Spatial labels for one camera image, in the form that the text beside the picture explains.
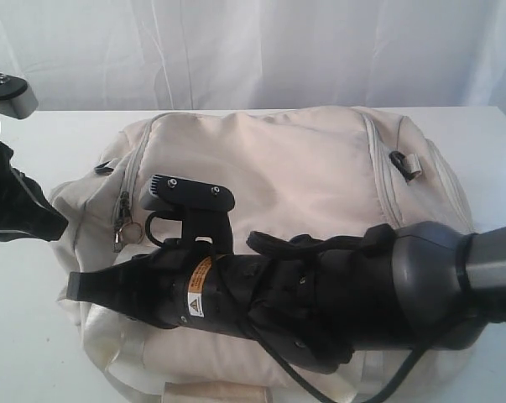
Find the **bag zipper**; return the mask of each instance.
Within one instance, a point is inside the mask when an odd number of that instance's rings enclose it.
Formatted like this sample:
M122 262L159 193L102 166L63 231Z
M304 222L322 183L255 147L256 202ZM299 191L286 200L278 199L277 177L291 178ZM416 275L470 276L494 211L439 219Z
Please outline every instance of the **bag zipper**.
M137 179L137 173L141 165L141 161L143 159L144 151L146 150L146 146L149 141L150 133L152 132L152 125L156 120L162 118L163 116L168 115L168 113L161 113L152 119L144 126L143 137L141 138L141 142L138 147L133 151L132 156L126 166L126 170L124 171L124 179L120 186L120 193L117 201L115 202L115 206L113 209L113 230L114 230L114 240L113 240L113 252L120 252L124 244L127 243L127 240L124 239L124 229L127 226L134 225L139 227L140 224L138 222L133 221L132 216L132 207L133 207L133 191L135 189L135 181Z
M462 185L457 177L452 172L451 168L447 165L445 159L437 149L436 145L430 140L427 140L428 147L434 164L436 165L439 180L445 189L446 197L451 204L452 209L458 216L458 218L464 223L470 232L474 232L474 226L472 225L471 209L465 195L463 195Z
M402 213L399 210L396 199L394 198L393 179L390 172L390 160L388 155L391 150L379 137L378 130L372 119L365 113L361 113L368 133L368 146L372 158L372 167L376 188L378 190L378 199L383 214L388 222L394 228L402 227Z

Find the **screw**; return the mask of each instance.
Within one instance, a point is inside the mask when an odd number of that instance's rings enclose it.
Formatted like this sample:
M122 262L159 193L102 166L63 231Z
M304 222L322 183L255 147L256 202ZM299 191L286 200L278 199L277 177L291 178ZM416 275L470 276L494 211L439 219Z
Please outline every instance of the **screw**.
M1 74L0 75L0 85L1 84L6 84L9 81L10 81L10 77L9 76L7 76L6 74Z

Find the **fabric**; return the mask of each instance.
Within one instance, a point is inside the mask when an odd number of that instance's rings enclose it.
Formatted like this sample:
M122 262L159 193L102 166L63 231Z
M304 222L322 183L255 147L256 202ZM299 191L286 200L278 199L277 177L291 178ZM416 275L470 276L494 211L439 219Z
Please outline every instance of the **fabric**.
M0 1L0 71L54 110L506 113L506 0Z
M389 160L392 150L413 155L421 175L407 182ZM282 239L300 233L329 238L362 236L384 222L399 228L433 220L462 233L472 231L463 189L433 143L408 118L365 107L317 107L262 117L167 113L126 127L94 166L107 161L114 166L110 175L91 172L58 187L51 197L70 223L55 245L67 271L100 270L154 250L144 239L113 252L113 222L117 199L126 192L133 220L144 223L149 212L138 204L139 192L157 173L233 192L236 254L252 253L245 239L253 230ZM177 222L158 220L152 229L159 239L180 234ZM297 387L253 341L186 327L165 331L63 297L60 304L80 327L87 354L131 401L157 401L167 383L194 384L196 391L204 384L208 395L217 389L208 384L212 381L256 386L251 392L255 401L264 401L265 388ZM381 389L406 354L358 352L335 374L300 372L332 399L349 402L359 392ZM428 353L400 393L437 385L467 355Z

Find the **white backdrop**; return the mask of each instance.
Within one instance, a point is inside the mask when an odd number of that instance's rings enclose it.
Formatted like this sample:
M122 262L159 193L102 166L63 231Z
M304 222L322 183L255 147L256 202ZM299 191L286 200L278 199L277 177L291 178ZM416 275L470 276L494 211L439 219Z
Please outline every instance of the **white backdrop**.
M498 105L506 0L0 0L42 109Z

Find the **warning label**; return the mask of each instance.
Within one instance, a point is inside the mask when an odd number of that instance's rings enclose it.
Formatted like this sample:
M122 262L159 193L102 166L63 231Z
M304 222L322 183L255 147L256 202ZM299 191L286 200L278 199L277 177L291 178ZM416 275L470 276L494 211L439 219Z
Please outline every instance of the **warning label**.
M208 271L211 269L211 258L203 259L195 270L189 280L187 288L187 308L189 314L193 317L204 317L202 310L202 287Z

